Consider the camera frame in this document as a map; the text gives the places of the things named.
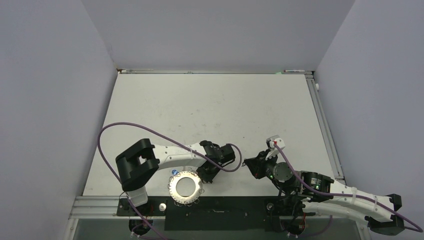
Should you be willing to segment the metal keyring disc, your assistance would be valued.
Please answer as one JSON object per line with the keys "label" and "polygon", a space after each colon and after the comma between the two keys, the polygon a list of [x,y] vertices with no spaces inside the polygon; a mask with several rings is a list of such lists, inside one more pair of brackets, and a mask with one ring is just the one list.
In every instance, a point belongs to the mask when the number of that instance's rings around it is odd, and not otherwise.
{"label": "metal keyring disc", "polygon": [[177,206],[196,204],[205,192],[203,182],[195,171],[178,172],[169,178],[167,187]]}

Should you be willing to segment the key with blue tag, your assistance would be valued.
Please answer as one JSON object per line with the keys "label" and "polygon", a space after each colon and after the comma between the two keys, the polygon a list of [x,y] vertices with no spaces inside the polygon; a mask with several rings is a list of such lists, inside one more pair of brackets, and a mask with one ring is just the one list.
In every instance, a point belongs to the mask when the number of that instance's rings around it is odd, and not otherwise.
{"label": "key with blue tag", "polygon": [[172,173],[172,175],[173,175],[173,176],[176,176],[176,175],[179,173],[179,171],[178,171],[178,170],[176,170],[176,169],[173,169],[173,170],[171,171],[171,173]]}

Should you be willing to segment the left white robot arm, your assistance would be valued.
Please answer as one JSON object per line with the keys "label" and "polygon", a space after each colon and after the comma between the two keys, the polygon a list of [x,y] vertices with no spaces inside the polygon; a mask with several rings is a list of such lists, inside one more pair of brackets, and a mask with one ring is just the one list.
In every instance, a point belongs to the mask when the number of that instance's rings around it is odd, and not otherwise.
{"label": "left white robot arm", "polygon": [[228,143],[219,146],[203,140],[191,145],[154,145],[143,138],[115,158],[122,190],[127,193],[129,208],[136,215],[148,211],[146,184],[159,170],[177,167],[195,167],[195,180],[200,184],[212,183],[226,165],[235,161],[233,147]]}

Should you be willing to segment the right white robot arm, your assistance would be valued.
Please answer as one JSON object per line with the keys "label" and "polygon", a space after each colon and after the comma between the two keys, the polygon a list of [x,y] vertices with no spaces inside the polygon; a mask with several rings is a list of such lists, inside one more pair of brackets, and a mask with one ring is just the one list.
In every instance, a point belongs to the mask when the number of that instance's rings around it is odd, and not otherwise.
{"label": "right white robot arm", "polygon": [[386,236],[405,230],[404,219],[396,214],[402,206],[400,195],[378,196],[317,172],[296,171],[287,162],[279,162],[277,154],[265,150],[243,161],[255,179],[266,178],[279,191],[277,197],[265,200],[274,231],[301,235],[306,223],[299,218],[315,215],[350,219]]}

